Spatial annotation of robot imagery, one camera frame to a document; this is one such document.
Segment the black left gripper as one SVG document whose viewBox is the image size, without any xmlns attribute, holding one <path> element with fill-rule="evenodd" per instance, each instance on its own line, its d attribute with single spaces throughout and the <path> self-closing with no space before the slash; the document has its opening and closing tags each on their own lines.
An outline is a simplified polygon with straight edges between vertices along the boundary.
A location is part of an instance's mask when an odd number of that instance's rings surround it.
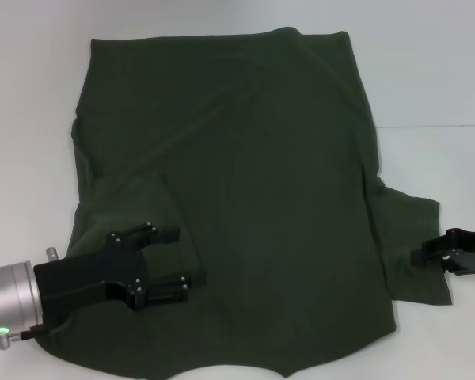
<svg viewBox="0 0 475 380">
<path fill-rule="evenodd" d="M 151 222 L 112 231 L 104 248 L 34 267 L 44 312 L 74 312 L 116 300 L 132 310 L 187 302 L 192 290 L 207 283 L 207 270 L 196 268 L 148 280 L 141 250 L 150 245 L 179 241 L 178 226 L 158 227 Z"/>
</svg>

